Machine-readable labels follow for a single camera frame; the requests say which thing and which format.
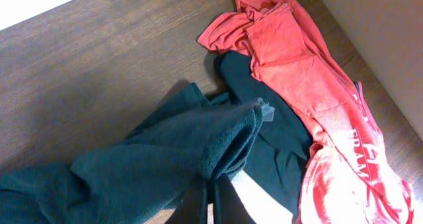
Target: teal fabric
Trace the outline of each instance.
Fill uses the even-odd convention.
[[[252,146],[245,172],[277,202],[298,214],[299,193],[310,158],[311,134],[288,104],[271,88],[251,77],[251,58],[227,52],[215,60],[215,70],[229,93],[213,104],[244,104],[261,97],[274,108],[273,122],[263,123]]]
[[[180,202],[199,174],[235,175],[262,125],[260,99],[212,106],[191,84],[123,142],[70,165],[0,178],[0,223],[141,223]]]

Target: red fabric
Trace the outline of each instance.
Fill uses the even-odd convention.
[[[198,41],[251,55],[252,76],[280,94],[311,132],[297,222],[412,223],[412,188],[387,164],[362,93],[305,9],[296,0],[235,1],[237,12],[221,15]]]

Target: dark blue cloth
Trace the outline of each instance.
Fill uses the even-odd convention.
[[[246,163],[263,101],[211,106],[195,84],[115,146],[0,178],[0,223],[138,223],[180,202],[191,180]]]
[[[313,138],[295,112],[276,92],[251,77],[250,61],[250,57],[238,52],[227,52],[216,58],[215,70],[228,85],[229,94],[221,94],[211,102],[244,104],[261,97],[274,108],[273,122],[263,123],[244,170],[296,216]]]

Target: brown wood surface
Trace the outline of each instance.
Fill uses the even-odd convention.
[[[422,140],[322,2],[298,1],[363,83],[388,161],[421,203]],[[0,173],[112,145],[188,82],[222,89],[196,39],[233,9],[233,0],[74,0],[0,31]]]

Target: pile of clothes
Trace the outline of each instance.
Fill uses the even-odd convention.
[[[0,221],[138,223],[176,207],[169,223],[205,223],[212,202],[217,223],[252,223],[229,183],[243,171],[297,223],[412,223],[362,85],[304,8],[235,1],[198,39],[228,92],[192,83],[112,147],[2,176]]]

